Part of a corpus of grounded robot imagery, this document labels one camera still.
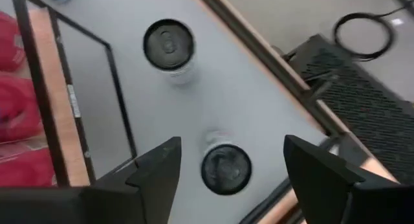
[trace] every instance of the gray floor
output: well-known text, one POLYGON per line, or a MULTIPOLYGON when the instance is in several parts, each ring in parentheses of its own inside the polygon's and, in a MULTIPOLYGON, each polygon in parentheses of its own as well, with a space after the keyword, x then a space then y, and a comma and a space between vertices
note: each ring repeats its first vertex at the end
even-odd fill
MULTIPOLYGON (((229 0, 271 44, 288 52, 313 34, 331 37, 338 19, 353 12, 383 14, 400 5, 395 0, 229 0)), ((394 48, 383 57, 361 63, 403 99, 414 101, 414 20, 405 11, 387 17, 400 19, 394 48)), ((381 28, 366 21, 343 26, 343 40, 361 52, 373 52, 383 44, 381 28)))

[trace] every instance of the black cable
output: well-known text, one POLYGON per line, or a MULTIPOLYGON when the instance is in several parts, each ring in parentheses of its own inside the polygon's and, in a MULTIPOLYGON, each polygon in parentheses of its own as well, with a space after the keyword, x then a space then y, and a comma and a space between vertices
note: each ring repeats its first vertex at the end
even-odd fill
POLYGON ((335 24, 335 27, 333 30, 333 38, 334 38, 336 46, 348 52, 353 58, 358 59, 358 61, 360 62, 368 62, 368 61, 377 59, 378 57, 386 53, 393 46, 395 42, 395 38, 396 38, 396 33, 395 33, 394 28, 387 21, 383 20, 382 17, 386 17, 400 10, 403 10, 407 8, 410 4, 412 4, 412 2, 414 2, 414 0, 407 1, 403 7, 400 7, 386 14, 371 14, 371 13, 358 12, 358 13, 348 14, 342 17, 335 24), (350 20, 354 20, 354 19, 368 19, 370 21, 374 21, 375 23, 378 23, 379 25, 381 25, 386 30, 387 35, 388 35, 386 44, 380 50, 373 52, 373 53, 368 53, 368 54, 355 52, 345 47, 341 41, 341 38, 338 35, 338 32, 339 32, 340 27, 343 24, 345 24, 346 22, 350 20))

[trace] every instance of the white tabletop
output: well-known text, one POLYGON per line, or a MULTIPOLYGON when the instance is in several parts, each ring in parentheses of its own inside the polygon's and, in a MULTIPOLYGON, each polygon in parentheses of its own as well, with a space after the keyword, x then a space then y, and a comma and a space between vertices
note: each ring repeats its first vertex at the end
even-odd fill
MULTIPOLYGON (((170 223, 237 223, 286 178, 286 134, 314 144, 325 137, 195 0, 72 0, 56 8, 111 44, 138 154, 182 137, 170 223), (196 40, 199 78, 186 87, 167 83, 142 50, 148 26, 164 18, 185 23, 196 40), (248 186, 233 196, 209 191, 199 173, 202 136, 217 128, 231 134, 254 167, 248 186)), ((112 160, 111 155, 102 160, 112 160)))

